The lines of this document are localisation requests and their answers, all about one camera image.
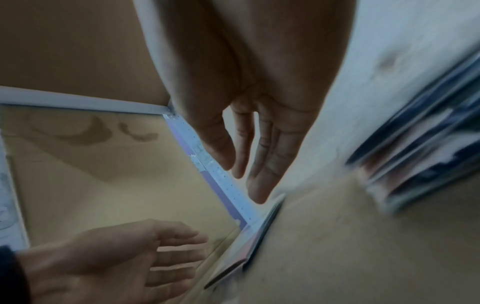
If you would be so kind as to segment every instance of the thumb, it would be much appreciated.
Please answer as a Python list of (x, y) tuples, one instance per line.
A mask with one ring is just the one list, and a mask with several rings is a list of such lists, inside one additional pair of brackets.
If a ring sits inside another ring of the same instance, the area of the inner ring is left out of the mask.
[(230, 170), (235, 163), (235, 147), (225, 128), (221, 114), (202, 126), (192, 126), (200, 137), (205, 150), (225, 170)]

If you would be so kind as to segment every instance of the hand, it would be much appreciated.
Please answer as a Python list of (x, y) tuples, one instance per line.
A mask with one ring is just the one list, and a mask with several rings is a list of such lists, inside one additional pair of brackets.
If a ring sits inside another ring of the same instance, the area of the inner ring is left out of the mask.
[[(264, 203), (297, 156), (342, 62), (355, 0), (157, 2), (160, 76), (205, 149)], [(235, 145), (223, 110), (231, 106)]]
[(179, 222), (147, 220), (99, 228), (74, 239), (18, 254), (34, 303), (148, 304), (179, 296), (191, 287), (195, 268), (152, 270), (205, 259), (203, 249), (158, 247), (208, 240)]

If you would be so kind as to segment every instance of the dark sleeve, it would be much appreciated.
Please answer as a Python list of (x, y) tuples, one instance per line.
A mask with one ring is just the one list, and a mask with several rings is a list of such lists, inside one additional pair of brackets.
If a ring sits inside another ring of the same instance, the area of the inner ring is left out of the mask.
[(0, 247), (0, 296), (5, 303), (30, 304), (30, 289), (15, 254), (7, 246)]

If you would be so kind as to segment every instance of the blue edge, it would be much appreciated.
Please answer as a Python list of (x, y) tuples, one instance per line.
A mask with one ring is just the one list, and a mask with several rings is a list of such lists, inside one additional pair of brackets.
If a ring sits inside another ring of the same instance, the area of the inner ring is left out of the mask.
[[(190, 146), (188, 145), (188, 143), (185, 141), (185, 139), (183, 138), (183, 136), (181, 135), (181, 133), (179, 131), (177, 131), (177, 129), (175, 128), (175, 126), (173, 125), (172, 121), (170, 121), (169, 119), (165, 119), (168, 127), (170, 128), (173, 136), (175, 137), (175, 139), (177, 140), (178, 144), (180, 144), (181, 148), (183, 149), (183, 151), (185, 152), (185, 154), (187, 156), (194, 156), (196, 155), (195, 152), (190, 148)], [(237, 208), (232, 204), (232, 202), (230, 201), (230, 199), (227, 197), (227, 195), (223, 192), (223, 190), (219, 187), (219, 185), (217, 184), (217, 182), (215, 182), (214, 178), (210, 175), (210, 173), (208, 171), (203, 171), (203, 172), (200, 172), (200, 174), (203, 176), (203, 178), (206, 180), (206, 182), (210, 185), (210, 187), (212, 188), (212, 190), (215, 192), (215, 194), (217, 194), (217, 196), (219, 197), (220, 201), (223, 203), (223, 205), (225, 206), (225, 208), (227, 209), (228, 213), (230, 214), (230, 216), (235, 219), (235, 220), (238, 220), (240, 222), (239, 226), (240, 226), (240, 229), (243, 229), (246, 225), (247, 225), (247, 221), (243, 218), (243, 216), (239, 213), (239, 211), (237, 210)]]

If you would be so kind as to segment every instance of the wrist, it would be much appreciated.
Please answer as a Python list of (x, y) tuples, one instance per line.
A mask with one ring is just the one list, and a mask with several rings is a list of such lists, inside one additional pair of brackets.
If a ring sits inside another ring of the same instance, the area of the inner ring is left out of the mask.
[(32, 299), (67, 289), (68, 275), (63, 271), (63, 243), (48, 244), (16, 254), (25, 273)]

